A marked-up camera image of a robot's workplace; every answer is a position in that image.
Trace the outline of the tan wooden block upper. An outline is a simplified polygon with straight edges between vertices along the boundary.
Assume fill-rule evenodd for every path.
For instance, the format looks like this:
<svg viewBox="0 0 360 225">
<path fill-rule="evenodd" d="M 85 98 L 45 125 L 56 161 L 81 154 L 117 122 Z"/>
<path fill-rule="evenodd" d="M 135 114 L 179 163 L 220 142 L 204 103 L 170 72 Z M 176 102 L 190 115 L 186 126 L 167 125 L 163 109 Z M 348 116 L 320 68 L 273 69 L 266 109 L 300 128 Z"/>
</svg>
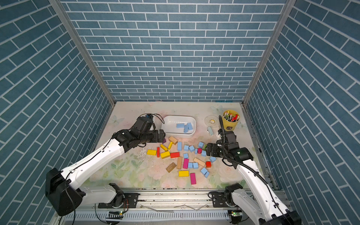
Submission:
<svg viewBox="0 0 360 225">
<path fill-rule="evenodd" d="M 174 138 L 173 136 L 169 137 L 169 141 L 172 142 L 173 144 L 177 144 L 178 140 L 176 138 Z"/>
</svg>

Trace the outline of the tan slanted wooden block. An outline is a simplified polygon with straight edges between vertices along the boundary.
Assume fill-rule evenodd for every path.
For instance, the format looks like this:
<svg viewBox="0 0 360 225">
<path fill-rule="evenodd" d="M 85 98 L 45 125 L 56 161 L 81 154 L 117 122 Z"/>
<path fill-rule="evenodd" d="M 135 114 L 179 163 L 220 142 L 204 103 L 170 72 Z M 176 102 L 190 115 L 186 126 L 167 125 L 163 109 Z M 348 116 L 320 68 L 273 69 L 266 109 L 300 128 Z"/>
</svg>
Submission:
<svg viewBox="0 0 360 225">
<path fill-rule="evenodd" d="M 202 160 L 200 160 L 200 159 L 198 159 L 198 158 L 194 158 L 194 162 L 195 163 L 198 163 L 198 165 L 200 166 L 200 167 L 205 167 L 205 165 L 206 165 L 206 163 L 205 162 L 203 162 Z"/>
</svg>

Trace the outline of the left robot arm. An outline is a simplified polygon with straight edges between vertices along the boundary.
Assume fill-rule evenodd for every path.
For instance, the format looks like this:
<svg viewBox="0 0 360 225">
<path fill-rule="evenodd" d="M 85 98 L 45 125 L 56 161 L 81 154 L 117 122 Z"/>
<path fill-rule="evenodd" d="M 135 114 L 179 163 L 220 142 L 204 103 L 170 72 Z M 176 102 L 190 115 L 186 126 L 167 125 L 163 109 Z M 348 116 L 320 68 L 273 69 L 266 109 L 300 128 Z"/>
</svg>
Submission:
<svg viewBox="0 0 360 225">
<path fill-rule="evenodd" d="M 130 129 L 115 132 L 107 143 L 80 161 L 62 169 L 53 168 L 46 174 L 45 196 L 59 216 L 75 213 L 82 205 L 105 203 L 113 208 L 124 204 L 124 194 L 115 183 L 105 187 L 81 190 L 82 184 L 113 159 L 147 143 L 163 143 L 164 130 L 157 130 L 153 118 L 159 114 L 144 114 Z"/>
</svg>

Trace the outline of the clear tape roll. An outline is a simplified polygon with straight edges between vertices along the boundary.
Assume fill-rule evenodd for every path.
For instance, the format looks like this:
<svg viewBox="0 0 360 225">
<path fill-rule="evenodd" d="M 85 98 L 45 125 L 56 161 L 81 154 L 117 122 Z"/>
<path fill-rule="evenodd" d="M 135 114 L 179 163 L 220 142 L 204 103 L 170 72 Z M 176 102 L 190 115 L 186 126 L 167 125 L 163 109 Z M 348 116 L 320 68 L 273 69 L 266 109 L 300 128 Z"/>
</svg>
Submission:
<svg viewBox="0 0 360 225">
<path fill-rule="evenodd" d="M 215 115 L 209 115 L 204 119 L 204 123 L 206 126 L 214 128 L 214 129 L 219 129 L 220 128 L 220 123 L 219 123 L 219 118 L 218 116 Z"/>
</svg>

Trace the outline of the brown grained wooden block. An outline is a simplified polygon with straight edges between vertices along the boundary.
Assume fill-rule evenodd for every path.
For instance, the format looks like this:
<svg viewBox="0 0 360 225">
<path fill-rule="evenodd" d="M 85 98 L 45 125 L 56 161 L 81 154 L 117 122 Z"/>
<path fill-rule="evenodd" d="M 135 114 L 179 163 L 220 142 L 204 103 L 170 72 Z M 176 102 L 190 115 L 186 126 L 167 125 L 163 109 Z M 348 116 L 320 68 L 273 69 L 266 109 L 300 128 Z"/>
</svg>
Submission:
<svg viewBox="0 0 360 225">
<path fill-rule="evenodd" d="M 174 163 L 174 162 L 172 162 L 167 168 L 166 168 L 166 171 L 168 172 L 168 173 L 170 173 L 173 169 L 175 169 L 177 167 L 177 165 Z"/>
</svg>

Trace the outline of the white rectangular plastic tray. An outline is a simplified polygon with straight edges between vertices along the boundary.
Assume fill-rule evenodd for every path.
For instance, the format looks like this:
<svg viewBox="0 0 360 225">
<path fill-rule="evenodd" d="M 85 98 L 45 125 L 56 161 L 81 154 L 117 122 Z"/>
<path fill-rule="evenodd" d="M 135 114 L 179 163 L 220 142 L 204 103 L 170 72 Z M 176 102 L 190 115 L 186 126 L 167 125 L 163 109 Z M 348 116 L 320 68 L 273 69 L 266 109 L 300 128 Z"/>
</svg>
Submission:
<svg viewBox="0 0 360 225">
<path fill-rule="evenodd" d="M 168 136 L 190 138 L 196 131 L 196 120 L 190 116 L 168 115 L 162 129 Z"/>
</svg>

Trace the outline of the red cube block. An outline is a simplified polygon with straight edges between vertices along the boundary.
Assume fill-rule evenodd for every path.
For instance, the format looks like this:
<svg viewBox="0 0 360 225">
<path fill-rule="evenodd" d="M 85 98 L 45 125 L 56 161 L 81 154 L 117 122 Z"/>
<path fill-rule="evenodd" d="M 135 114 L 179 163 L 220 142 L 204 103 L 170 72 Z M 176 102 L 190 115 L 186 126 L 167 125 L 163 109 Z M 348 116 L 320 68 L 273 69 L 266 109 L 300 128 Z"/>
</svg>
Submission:
<svg viewBox="0 0 360 225">
<path fill-rule="evenodd" d="M 210 161 L 206 161 L 205 167 L 206 168 L 211 168 L 211 166 L 212 166 L 212 163 Z"/>
</svg>

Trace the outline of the aluminium mounting rail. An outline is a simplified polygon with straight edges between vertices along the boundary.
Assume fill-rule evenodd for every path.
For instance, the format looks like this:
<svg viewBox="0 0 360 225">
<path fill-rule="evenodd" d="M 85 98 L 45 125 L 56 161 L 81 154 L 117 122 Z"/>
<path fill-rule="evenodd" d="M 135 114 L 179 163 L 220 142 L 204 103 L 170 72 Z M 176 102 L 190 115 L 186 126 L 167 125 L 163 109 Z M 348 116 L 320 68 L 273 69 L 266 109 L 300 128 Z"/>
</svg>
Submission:
<svg viewBox="0 0 360 225">
<path fill-rule="evenodd" d="M 260 199 L 252 194 L 248 195 L 246 189 L 236 183 L 227 186 L 222 192 L 219 191 L 180 191 L 180 192 L 134 192 L 125 193 L 114 183 L 108 187 L 90 188 L 85 191 L 74 190 L 72 187 L 57 187 L 55 191 L 46 191 L 46 197 L 57 211 L 58 215 L 65 216 L 75 211 L 76 208 L 83 205 L 97 204 L 101 209 L 118 208 L 136 208 L 143 202 L 147 204 L 159 203 L 160 205 L 170 206 L 171 204 L 180 204 L 186 202 L 195 204 L 195 202 L 212 202 L 214 208 L 226 207 L 245 207 L 245 204 L 235 200 L 235 194 L 243 192 L 245 197 L 259 205 L 261 202 L 270 202 L 274 205 L 277 202 L 280 209 L 284 210 L 287 205 L 284 204 L 275 192 L 270 193 L 268 189 L 264 191 L 268 198 Z"/>
</svg>

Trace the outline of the red long block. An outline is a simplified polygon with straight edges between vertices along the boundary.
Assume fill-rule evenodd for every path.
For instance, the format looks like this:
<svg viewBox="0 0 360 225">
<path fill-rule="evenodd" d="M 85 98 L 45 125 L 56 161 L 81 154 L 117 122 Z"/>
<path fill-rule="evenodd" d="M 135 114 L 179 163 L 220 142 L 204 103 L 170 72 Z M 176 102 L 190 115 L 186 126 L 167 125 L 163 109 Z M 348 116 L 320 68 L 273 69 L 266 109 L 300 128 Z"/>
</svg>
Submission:
<svg viewBox="0 0 360 225">
<path fill-rule="evenodd" d="M 170 153 L 170 158 L 178 158 L 180 157 L 180 153 L 179 152 L 172 152 Z"/>
</svg>

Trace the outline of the yellow flat block left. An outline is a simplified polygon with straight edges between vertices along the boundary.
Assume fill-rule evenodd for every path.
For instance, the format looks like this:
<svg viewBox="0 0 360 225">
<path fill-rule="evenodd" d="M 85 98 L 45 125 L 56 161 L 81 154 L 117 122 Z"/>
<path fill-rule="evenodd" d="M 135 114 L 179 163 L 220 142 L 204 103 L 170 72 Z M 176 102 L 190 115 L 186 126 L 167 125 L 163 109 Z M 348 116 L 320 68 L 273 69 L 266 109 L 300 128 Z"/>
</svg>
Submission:
<svg viewBox="0 0 360 225">
<path fill-rule="evenodd" d="M 157 150 L 148 150 L 147 155 L 156 156 L 157 155 Z"/>
</svg>

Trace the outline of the magenta block bottom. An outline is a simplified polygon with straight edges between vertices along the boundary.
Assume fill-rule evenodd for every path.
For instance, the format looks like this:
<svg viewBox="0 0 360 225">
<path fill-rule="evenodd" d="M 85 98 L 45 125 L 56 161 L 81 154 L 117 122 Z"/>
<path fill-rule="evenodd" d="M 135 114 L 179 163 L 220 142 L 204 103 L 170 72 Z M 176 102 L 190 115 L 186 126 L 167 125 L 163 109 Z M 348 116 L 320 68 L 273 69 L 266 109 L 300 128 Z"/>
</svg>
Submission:
<svg viewBox="0 0 360 225">
<path fill-rule="evenodd" d="M 197 180 L 196 180 L 196 174 L 195 173 L 190 174 L 190 181 L 191 181 L 191 185 L 196 185 Z"/>
</svg>

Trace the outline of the tan upright wooden block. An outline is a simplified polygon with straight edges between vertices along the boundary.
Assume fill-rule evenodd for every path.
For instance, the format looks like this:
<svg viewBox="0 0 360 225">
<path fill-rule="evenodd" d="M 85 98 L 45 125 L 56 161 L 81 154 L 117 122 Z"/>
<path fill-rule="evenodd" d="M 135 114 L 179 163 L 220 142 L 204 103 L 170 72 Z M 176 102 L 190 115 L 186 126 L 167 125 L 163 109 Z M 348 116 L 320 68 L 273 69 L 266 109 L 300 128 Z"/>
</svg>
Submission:
<svg viewBox="0 0 360 225">
<path fill-rule="evenodd" d="M 178 157 L 177 158 L 177 169 L 181 169 L 182 168 L 182 157 Z"/>
</svg>

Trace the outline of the yellow block bottom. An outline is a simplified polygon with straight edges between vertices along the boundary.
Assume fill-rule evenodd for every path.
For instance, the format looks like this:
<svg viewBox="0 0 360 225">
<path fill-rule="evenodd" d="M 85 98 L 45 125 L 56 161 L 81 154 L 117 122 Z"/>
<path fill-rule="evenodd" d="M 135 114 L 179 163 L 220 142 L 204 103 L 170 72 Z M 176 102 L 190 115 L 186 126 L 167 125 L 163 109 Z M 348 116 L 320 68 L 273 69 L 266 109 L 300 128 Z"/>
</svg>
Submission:
<svg viewBox="0 0 360 225">
<path fill-rule="evenodd" d="M 189 174 L 189 171 L 179 171 L 178 173 L 179 177 L 188 177 Z"/>
</svg>

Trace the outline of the blue long block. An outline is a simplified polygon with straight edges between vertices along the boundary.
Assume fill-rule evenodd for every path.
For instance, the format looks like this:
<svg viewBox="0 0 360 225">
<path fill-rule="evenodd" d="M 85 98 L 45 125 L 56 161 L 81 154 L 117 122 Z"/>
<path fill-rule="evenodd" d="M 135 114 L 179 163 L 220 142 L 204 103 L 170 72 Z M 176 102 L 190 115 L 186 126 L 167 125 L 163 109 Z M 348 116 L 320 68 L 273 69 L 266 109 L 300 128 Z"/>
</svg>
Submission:
<svg viewBox="0 0 360 225">
<path fill-rule="evenodd" d="M 187 128 L 189 131 L 193 130 L 191 122 L 187 123 Z"/>
<path fill-rule="evenodd" d="M 176 124 L 177 128 L 184 128 L 185 124 L 184 123 L 178 123 Z"/>
<path fill-rule="evenodd" d="M 182 142 L 177 142 L 177 150 L 182 151 Z"/>
</svg>

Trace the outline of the yellow pen holder cup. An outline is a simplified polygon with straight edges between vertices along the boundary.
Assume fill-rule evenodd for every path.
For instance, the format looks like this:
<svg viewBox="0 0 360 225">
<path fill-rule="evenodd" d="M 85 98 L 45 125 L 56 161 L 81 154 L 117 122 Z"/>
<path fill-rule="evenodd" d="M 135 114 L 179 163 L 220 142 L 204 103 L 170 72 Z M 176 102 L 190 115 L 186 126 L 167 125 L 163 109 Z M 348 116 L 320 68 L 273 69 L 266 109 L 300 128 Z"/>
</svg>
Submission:
<svg viewBox="0 0 360 225">
<path fill-rule="evenodd" d="M 234 131 L 240 115 L 234 110 L 225 110 L 221 118 L 225 131 Z"/>
</svg>

